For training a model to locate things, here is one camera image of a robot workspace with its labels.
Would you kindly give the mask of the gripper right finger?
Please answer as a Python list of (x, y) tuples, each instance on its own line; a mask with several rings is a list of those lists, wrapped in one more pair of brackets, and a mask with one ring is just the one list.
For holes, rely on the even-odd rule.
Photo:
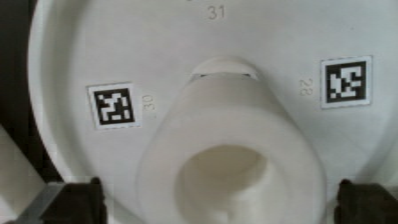
[(335, 224), (398, 224), (398, 199), (377, 183), (340, 182)]

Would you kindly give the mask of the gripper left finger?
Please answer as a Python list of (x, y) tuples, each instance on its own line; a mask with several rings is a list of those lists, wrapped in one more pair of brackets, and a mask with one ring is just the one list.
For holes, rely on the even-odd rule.
[(50, 183), (17, 218), (17, 224), (109, 224), (100, 178), (86, 183)]

